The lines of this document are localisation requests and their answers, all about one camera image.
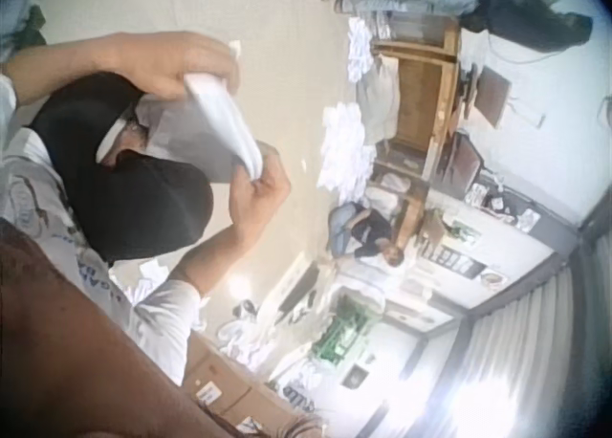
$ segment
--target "tiled floor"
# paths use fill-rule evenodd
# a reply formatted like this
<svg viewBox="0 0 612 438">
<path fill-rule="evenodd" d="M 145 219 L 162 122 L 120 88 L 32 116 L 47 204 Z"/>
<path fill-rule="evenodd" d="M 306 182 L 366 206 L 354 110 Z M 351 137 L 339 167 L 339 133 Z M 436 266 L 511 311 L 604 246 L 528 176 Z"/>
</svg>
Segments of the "tiled floor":
<svg viewBox="0 0 612 438">
<path fill-rule="evenodd" d="M 276 146 L 293 194 L 257 248 L 233 276 L 251 282 L 260 302 L 300 252 L 323 245 L 329 194 L 316 189 L 324 106 L 354 96 L 346 80 L 347 24 L 319 0 L 39 0 L 50 42 L 105 33 L 193 30 L 242 43 L 238 102 L 254 136 Z M 229 222 L 228 190 L 215 188 L 215 210 L 206 235 Z M 171 266 L 178 255 L 163 262 Z M 135 265 L 121 277 L 136 281 Z M 219 287 L 208 305 L 208 332 L 230 319 L 234 300 Z"/>
</svg>

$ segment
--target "cable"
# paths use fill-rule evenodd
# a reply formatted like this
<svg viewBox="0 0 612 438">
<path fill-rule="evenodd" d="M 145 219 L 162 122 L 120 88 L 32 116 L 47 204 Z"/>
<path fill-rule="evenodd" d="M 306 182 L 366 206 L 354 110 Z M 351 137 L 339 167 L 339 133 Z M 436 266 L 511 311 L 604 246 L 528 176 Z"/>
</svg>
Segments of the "cable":
<svg viewBox="0 0 612 438">
<path fill-rule="evenodd" d="M 563 51 L 558 51 L 556 53 L 548 54 L 548 55 L 545 55 L 544 57 L 536 58 L 534 60 L 509 60 L 508 58 L 504 57 L 498 51 L 495 50 L 495 48 L 493 47 L 492 42 L 491 42 L 491 34 L 488 33 L 488 35 L 489 35 L 488 36 L 488 38 L 489 38 L 489 48 L 491 48 L 492 54 L 495 55 L 497 58 L 503 60 L 504 62 L 512 63 L 513 65 L 529 65 L 531 63 L 538 63 L 538 62 L 541 62 L 542 60 L 546 60 L 547 58 L 551 58 L 551 57 L 555 57 L 557 55 L 561 55 L 565 51 L 567 51 L 566 49 L 564 49 Z"/>
</svg>

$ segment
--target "pile of paper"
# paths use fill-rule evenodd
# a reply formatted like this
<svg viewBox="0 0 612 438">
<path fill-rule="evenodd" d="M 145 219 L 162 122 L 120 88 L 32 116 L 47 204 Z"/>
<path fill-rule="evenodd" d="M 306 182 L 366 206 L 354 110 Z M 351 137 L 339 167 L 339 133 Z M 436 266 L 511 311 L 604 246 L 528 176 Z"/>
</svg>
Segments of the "pile of paper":
<svg viewBox="0 0 612 438">
<path fill-rule="evenodd" d="M 339 103 L 323 110 L 323 166 L 317 186 L 339 192 L 339 203 L 358 201 L 372 175 L 376 147 L 363 144 L 365 131 L 356 103 Z"/>
<path fill-rule="evenodd" d="M 374 64 L 370 48 L 372 33 L 360 17 L 351 17 L 348 25 L 348 79 L 352 83 L 356 83 L 370 71 Z"/>
</svg>

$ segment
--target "cardboard box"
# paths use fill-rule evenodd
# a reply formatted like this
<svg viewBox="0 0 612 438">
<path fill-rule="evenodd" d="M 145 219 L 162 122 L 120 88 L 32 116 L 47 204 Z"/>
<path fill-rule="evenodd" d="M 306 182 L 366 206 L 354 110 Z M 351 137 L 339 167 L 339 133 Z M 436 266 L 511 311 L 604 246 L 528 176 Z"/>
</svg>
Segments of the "cardboard box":
<svg viewBox="0 0 612 438">
<path fill-rule="evenodd" d="M 210 352 L 185 377 L 181 389 L 198 403 L 206 404 L 212 412 L 223 416 L 251 390 L 251 385 L 231 361 Z"/>
<path fill-rule="evenodd" d="M 211 351 L 208 343 L 204 338 L 199 336 L 195 331 L 191 332 L 187 341 L 187 365 L 185 367 L 185 377 L 193 372 L 193 370 L 202 362 L 204 362 Z"/>
<path fill-rule="evenodd" d="M 300 415 L 300 411 L 294 409 L 268 387 L 254 384 L 247 395 L 224 414 L 224 418 L 234 426 L 255 423 L 275 436 Z"/>
</svg>

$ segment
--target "hand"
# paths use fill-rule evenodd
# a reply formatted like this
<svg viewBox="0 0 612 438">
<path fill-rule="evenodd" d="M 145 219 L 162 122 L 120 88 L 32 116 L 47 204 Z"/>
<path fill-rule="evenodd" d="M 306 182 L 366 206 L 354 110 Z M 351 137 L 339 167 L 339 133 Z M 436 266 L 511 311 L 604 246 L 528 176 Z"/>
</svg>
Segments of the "hand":
<svg viewBox="0 0 612 438">
<path fill-rule="evenodd" d="M 118 33 L 108 36 L 105 65 L 136 87 L 162 99 L 186 96 L 187 73 L 210 73 L 235 93 L 238 64 L 224 43 L 197 33 Z"/>
<path fill-rule="evenodd" d="M 262 176 L 255 182 L 244 166 L 236 166 L 229 186 L 229 216 L 244 248 L 257 242 L 290 192 L 291 183 L 275 151 L 264 156 Z"/>
</svg>

